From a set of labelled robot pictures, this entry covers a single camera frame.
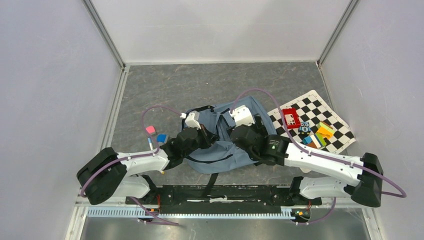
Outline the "pink grey eraser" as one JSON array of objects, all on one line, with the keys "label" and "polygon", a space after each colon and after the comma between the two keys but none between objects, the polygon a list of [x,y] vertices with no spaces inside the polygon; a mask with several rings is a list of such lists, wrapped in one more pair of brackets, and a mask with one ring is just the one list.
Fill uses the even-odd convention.
[{"label": "pink grey eraser", "polygon": [[154,136],[154,135],[156,135],[156,134],[157,134],[157,131],[156,131],[155,127],[154,127],[154,126],[152,126],[152,125],[147,126],[147,127],[145,128],[145,131],[146,131],[149,135],[152,135],[152,136]]}]

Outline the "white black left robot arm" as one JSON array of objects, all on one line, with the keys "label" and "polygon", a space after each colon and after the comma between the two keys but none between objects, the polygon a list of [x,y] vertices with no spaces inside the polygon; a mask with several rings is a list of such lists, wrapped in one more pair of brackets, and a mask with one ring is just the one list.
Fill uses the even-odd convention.
[{"label": "white black left robot arm", "polygon": [[185,127],[153,151],[118,153],[106,147],[77,172],[81,185],[79,195],[87,198],[91,205],[111,197],[135,197],[151,204],[157,198],[157,190],[146,179],[133,178],[133,175],[175,168],[191,153],[212,147],[218,139],[217,134],[201,125],[199,129]]}]

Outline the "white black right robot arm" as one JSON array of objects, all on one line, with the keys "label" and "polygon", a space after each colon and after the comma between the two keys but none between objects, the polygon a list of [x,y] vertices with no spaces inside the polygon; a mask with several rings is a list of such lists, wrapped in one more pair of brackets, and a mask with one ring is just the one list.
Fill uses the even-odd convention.
[{"label": "white black right robot arm", "polygon": [[231,141],[247,152],[253,161],[269,166],[280,165],[308,169],[323,177],[295,177],[289,199],[295,204],[322,197],[350,197],[367,207],[381,206],[383,168],[378,157],[366,152],[362,157],[340,155],[309,146],[298,146],[287,137],[268,134],[261,119],[248,110],[234,111],[230,116],[235,128]]}]

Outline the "blue fabric backpack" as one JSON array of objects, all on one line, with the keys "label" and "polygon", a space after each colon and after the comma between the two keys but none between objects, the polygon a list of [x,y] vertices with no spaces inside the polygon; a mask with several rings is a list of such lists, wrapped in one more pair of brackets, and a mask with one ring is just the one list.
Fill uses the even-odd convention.
[{"label": "blue fabric backpack", "polygon": [[[233,103],[220,103],[216,105],[206,105],[198,108],[189,109],[198,111],[198,122],[203,124],[208,131],[219,136],[212,147],[207,149],[197,149],[186,157],[187,163],[197,172],[211,174],[202,196],[211,194],[212,188],[217,180],[218,174],[228,172],[248,165],[261,165],[259,161],[253,160],[246,151],[236,146],[231,138],[231,132],[236,128],[235,121],[230,116],[230,110]],[[246,96],[236,103],[235,109],[245,105],[249,108],[252,115],[259,114],[269,135],[277,133],[273,121],[269,117],[263,105],[253,96]]]}]

